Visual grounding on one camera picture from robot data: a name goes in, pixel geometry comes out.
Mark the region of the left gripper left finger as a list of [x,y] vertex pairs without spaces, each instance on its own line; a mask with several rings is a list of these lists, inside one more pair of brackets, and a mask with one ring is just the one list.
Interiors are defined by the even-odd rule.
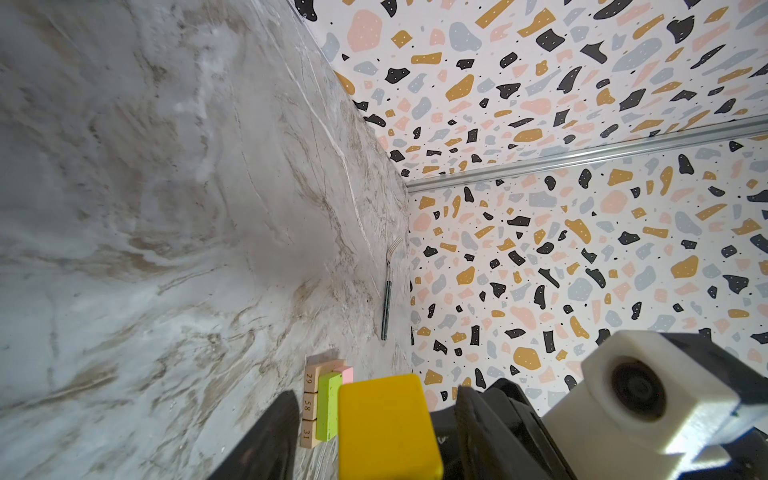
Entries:
[[297,397],[283,391],[209,479],[292,479],[298,433]]

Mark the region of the yellow arch block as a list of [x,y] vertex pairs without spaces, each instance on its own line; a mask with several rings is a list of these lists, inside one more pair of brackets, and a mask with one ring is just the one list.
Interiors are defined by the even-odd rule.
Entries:
[[346,384],[339,392],[340,479],[441,479],[444,468],[419,377]]

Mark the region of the lime green block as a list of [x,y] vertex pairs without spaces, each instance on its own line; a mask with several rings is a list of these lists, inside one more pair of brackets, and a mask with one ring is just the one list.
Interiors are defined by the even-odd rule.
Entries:
[[330,372],[319,378],[316,438],[327,442],[338,434],[338,399],[343,385],[342,374]]

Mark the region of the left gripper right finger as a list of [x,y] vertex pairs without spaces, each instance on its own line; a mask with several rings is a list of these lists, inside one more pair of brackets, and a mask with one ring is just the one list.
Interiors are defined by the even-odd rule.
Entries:
[[520,386],[461,387],[454,405],[463,479],[574,479]]

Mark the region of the pink block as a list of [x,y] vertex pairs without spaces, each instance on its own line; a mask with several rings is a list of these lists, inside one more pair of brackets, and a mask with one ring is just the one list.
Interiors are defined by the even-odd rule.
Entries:
[[354,381],[354,368],[349,365],[340,366],[333,370],[334,373],[341,375],[342,383],[349,384]]

